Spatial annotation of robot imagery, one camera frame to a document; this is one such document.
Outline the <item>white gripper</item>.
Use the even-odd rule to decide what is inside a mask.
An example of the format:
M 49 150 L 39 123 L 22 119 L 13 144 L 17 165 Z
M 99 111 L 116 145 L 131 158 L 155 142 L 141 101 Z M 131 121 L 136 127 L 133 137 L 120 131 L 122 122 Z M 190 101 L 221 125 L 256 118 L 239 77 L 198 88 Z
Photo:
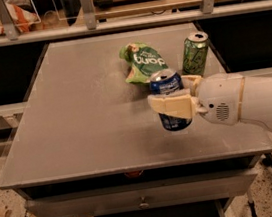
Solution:
M 153 111 L 171 117 L 192 119 L 200 111 L 200 101 L 206 109 L 201 117 L 206 121 L 226 125 L 237 123 L 245 85 L 242 75 L 220 73 L 202 80 L 201 75 L 191 74 L 182 76 L 181 80 L 187 89 L 168 95 L 148 96 L 148 104 Z

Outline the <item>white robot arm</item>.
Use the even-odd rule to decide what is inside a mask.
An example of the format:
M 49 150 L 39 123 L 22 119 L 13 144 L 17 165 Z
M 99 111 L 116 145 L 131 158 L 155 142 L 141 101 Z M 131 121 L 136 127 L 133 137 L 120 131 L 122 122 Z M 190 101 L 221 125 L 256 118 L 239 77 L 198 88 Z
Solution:
M 153 111 L 183 119 L 199 115 L 213 124 L 254 124 L 272 132 L 272 77 L 220 73 L 181 80 L 182 90 L 148 97 Z

